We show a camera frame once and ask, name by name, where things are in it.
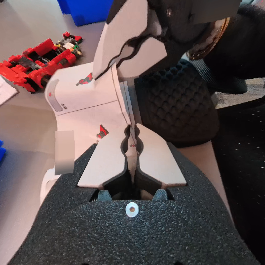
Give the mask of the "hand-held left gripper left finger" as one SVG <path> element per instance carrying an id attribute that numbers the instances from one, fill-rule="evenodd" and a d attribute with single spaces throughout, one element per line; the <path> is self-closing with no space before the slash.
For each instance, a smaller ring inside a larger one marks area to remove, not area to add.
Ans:
<path id="1" fill-rule="evenodd" d="M 103 189 L 121 177 L 128 167 L 126 152 L 130 125 L 122 125 L 103 137 L 97 144 L 77 184 L 81 188 Z"/>

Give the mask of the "black bumpy seat cushion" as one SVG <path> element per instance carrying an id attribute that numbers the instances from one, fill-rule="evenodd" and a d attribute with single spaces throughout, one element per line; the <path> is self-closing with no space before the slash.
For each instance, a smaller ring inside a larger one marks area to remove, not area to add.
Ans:
<path id="1" fill-rule="evenodd" d="M 211 141 L 219 118 L 206 82 L 187 60 L 134 80 L 142 125 L 177 148 Z"/>

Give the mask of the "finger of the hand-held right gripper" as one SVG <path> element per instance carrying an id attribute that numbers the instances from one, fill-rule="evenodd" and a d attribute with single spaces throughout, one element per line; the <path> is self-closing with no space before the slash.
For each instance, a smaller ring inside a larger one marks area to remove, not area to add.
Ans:
<path id="1" fill-rule="evenodd" d="M 147 29 L 147 17 L 147 0 L 112 2 L 94 56 L 95 80 L 108 71 L 111 61 L 120 56 L 128 41 L 138 38 Z"/>
<path id="2" fill-rule="evenodd" d="M 118 77 L 139 77 L 166 56 L 163 42 L 156 38 L 147 38 L 130 56 L 118 63 Z"/>

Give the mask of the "red brick toy car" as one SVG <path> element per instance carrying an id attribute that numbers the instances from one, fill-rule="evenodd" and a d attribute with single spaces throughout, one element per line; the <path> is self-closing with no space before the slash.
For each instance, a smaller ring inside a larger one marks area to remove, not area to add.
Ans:
<path id="1" fill-rule="evenodd" d="M 46 87 L 57 70 L 72 67 L 83 56 L 81 36 L 62 34 L 57 43 L 49 38 L 21 55 L 12 55 L 0 63 L 0 75 L 12 84 L 25 88 L 31 94 Z"/>

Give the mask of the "person's right forearm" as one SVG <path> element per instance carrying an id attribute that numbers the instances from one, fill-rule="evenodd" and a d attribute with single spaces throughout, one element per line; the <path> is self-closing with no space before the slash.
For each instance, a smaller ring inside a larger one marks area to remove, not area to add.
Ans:
<path id="1" fill-rule="evenodd" d="M 244 80 L 264 78 L 264 9 L 250 4 L 240 6 L 218 43 L 203 60 L 217 75 Z"/>

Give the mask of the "person's right hand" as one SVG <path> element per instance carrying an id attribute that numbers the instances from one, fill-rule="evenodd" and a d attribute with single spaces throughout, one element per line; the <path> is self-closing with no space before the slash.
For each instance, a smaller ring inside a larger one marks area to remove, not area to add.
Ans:
<path id="1" fill-rule="evenodd" d="M 204 50 L 207 46 L 212 44 L 214 42 L 214 39 L 217 37 L 218 33 L 221 31 L 224 22 L 225 19 L 211 22 L 207 32 L 203 35 L 202 39 L 193 46 L 192 50 L 194 52 L 198 52 L 200 50 Z"/>

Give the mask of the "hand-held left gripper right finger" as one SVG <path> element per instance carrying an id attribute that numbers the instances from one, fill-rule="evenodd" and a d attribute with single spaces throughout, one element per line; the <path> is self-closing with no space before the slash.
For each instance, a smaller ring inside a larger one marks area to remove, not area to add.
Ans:
<path id="1" fill-rule="evenodd" d="M 168 188 L 187 184 L 167 142 L 147 127 L 136 124 L 137 170 L 140 188 Z"/>

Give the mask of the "brick model instruction booklet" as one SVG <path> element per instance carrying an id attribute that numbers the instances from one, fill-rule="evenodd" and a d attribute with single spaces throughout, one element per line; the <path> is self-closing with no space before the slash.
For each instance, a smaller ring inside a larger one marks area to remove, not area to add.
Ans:
<path id="1" fill-rule="evenodd" d="M 136 141 L 128 109 L 126 82 L 119 82 L 116 63 L 100 78 L 92 75 L 93 62 L 58 70 L 48 82 L 45 99 L 54 111 L 55 166 L 45 174 L 41 198 L 48 185 L 62 174 L 77 171 L 77 159 L 90 147 L 122 125 L 130 125 L 127 171 L 103 189 L 111 196 L 128 199 L 133 193 L 132 174 L 136 168 Z"/>

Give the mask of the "white crumpled paper sheet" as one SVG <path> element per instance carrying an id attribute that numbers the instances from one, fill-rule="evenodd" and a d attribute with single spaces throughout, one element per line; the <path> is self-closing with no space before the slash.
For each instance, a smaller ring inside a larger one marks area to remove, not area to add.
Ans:
<path id="1" fill-rule="evenodd" d="M 18 90 L 12 87 L 0 76 L 0 106 L 18 94 Z"/>

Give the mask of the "blue plastic bin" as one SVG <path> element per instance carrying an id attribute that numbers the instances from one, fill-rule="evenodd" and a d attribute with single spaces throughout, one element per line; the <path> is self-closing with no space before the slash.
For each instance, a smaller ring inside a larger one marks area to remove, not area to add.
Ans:
<path id="1" fill-rule="evenodd" d="M 63 14 L 71 15 L 76 26 L 107 19 L 113 0 L 58 0 Z"/>
<path id="2" fill-rule="evenodd" d="M 4 142 L 0 140 L 0 166 L 2 165 L 5 156 L 6 156 L 6 149 L 3 147 Z"/>

